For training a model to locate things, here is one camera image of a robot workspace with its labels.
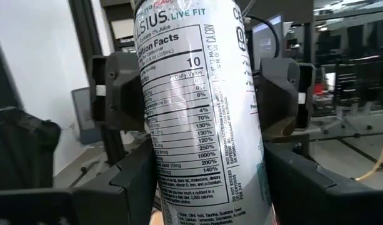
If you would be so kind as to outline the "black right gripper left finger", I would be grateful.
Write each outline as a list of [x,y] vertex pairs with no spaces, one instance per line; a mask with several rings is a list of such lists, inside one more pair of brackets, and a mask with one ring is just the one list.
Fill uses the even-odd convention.
[[149,225],[156,186],[148,139],[82,186],[0,191],[0,225]]

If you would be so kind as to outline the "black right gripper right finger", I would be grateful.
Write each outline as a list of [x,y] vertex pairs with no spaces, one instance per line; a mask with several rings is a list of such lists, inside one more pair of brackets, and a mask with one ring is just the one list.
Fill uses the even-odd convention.
[[383,225],[383,190],[292,152],[264,146],[271,199],[281,225]]

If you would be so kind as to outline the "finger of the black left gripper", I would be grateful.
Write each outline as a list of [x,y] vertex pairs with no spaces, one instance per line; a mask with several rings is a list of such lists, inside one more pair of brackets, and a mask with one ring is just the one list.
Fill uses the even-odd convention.
[[144,130],[144,98],[138,58],[134,52],[114,52],[90,60],[92,120],[117,131]]
[[265,141],[305,131],[311,124],[316,68],[291,58],[262,58],[256,97]]

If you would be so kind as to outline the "white Celsius can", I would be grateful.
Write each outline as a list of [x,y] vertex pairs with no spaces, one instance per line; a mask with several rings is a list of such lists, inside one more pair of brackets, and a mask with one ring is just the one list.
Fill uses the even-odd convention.
[[134,39],[165,225],[269,225],[254,81],[235,0],[136,0]]

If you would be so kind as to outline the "grey monitor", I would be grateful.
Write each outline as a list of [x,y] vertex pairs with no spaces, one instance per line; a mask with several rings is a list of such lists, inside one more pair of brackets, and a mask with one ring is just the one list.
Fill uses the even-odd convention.
[[71,91],[78,126],[78,140],[82,145],[102,141],[100,129],[91,117],[90,92],[88,87]]

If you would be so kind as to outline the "black monitor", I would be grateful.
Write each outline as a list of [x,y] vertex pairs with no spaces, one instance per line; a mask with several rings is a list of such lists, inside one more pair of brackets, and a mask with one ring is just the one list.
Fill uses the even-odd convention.
[[[283,18],[281,14],[276,14],[275,16],[268,19],[268,21],[273,25],[274,30],[279,38],[279,55],[282,57],[283,52],[283,38],[284,38],[284,28],[283,28]],[[276,53],[276,40],[270,30],[270,28],[264,24],[260,23],[252,28],[252,53],[254,58],[254,69],[259,70],[261,65],[261,58],[272,58]]]

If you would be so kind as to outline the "black office chair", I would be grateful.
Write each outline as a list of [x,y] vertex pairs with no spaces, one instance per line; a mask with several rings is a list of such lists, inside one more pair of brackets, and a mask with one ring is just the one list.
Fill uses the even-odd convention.
[[335,66],[335,83],[332,103],[336,118],[330,124],[323,125],[321,130],[328,134],[330,128],[340,126],[354,131],[354,137],[359,138],[363,130],[351,122],[351,118],[359,114],[371,112],[372,101],[362,97],[361,77],[358,74],[357,64],[338,62]]

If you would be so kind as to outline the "black frame post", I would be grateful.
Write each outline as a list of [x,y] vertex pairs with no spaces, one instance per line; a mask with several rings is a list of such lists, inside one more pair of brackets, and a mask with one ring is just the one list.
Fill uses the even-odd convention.
[[106,101],[96,92],[96,81],[103,77],[106,57],[102,55],[92,3],[91,0],[68,0],[68,3],[89,83],[90,110],[92,113],[101,113],[93,114],[92,120],[101,133],[108,164],[113,166],[126,157],[126,152],[120,132],[107,127],[104,112]]

